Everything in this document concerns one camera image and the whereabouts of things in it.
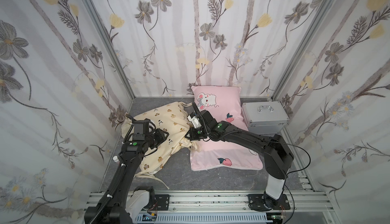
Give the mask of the pink cartoon pillow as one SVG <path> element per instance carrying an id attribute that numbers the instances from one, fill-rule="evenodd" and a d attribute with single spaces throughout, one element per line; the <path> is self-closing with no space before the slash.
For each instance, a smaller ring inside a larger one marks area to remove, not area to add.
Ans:
<path id="1" fill-rule="evenodd" d="M 227 121 L 247 130 L 241 113 L 239 87 L 192 86 L 195 102 L 200 111 L 207 110 L 218 121 Z M 238 144 L 224 141 L 199 141 L 200 151 L 191 153 L 191 169 L 204 171 L 219 167 L 239 170 L 261 170 L 259 155 Z"/>

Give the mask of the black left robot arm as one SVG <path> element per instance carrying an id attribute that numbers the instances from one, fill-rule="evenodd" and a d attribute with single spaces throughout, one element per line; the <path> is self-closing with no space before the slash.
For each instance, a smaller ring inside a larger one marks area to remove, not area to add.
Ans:
<path id="1" fill-rule="evenodd" d="M 157 128 L 150 119 L 135 120 L 125 134 L 121 152 L 117 155 L 118 168 L 104 195 L 94 207 L 88 207 L 84 215 L 86 224 L 132 224 L 138 213 L 132 214 L 126 207 L 133 178 L 147 151 L 157 151 L 167 140 L 169 133 Z"/>

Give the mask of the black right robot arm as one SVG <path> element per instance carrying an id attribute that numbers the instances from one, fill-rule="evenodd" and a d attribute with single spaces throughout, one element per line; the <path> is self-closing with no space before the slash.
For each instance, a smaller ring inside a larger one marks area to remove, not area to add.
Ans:
<path id="1" fill-rule="evenodd" d="M 196 110 L 188 117 L 192 127 L 185 138 L 191 141 L 209 139 L 214 142 L 234 143 L 263 155 L 268 182 L 264 192 L 265 201 L 278 201 L 285 186 L 294 155 L 280 135 L 266 137 L 238 128 L 227 121 L 216 121 L 210 112 Z"/>

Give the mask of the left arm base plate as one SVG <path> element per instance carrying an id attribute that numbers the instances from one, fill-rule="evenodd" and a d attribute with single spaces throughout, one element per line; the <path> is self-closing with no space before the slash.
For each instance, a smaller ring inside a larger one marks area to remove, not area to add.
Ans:
<path id="1" fill-rule="evenodd" d="M 154 199 L 154 204 L 149 211 L 159 212 L 159 211 L 168 211 L 170 203 L 170 195 L 156 195 Z"/>

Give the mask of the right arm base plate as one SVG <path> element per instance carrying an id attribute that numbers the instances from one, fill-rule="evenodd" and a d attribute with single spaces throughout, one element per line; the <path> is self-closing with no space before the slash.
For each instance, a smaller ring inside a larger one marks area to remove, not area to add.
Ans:
<path id="1" fill-rule="evenodd" d="M 271 210 L 291 210 L 289 200 L 285 194 L 282 194 L 278 200 L 274 200 L 263 194 L 249 194 L 248 206 L 250 210 L 265 212 Z"/>

